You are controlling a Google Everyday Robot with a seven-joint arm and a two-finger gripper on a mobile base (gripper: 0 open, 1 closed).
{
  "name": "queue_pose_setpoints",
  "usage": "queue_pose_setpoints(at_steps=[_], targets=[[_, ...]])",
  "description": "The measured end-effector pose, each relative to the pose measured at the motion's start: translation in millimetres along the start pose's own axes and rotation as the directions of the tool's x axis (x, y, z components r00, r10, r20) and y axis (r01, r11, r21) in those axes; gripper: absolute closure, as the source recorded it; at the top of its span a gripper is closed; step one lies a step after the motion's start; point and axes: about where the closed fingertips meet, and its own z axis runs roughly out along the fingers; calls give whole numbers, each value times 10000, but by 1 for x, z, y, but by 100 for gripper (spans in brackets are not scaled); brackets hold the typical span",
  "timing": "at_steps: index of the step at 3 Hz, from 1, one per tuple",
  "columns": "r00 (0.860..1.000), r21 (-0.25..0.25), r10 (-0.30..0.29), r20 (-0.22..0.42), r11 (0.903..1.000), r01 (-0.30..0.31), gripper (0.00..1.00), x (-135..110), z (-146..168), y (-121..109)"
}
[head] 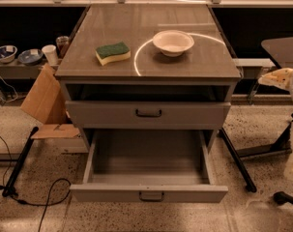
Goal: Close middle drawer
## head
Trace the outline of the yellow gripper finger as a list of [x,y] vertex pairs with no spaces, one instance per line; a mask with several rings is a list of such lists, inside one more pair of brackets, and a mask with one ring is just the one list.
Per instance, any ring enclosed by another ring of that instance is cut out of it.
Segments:
[[290,79],[292,74],[293,69],[282,68],[261,75],[258,79],[258,83],[266,86],[275,86],[281,90],[288,91],[290,89]]

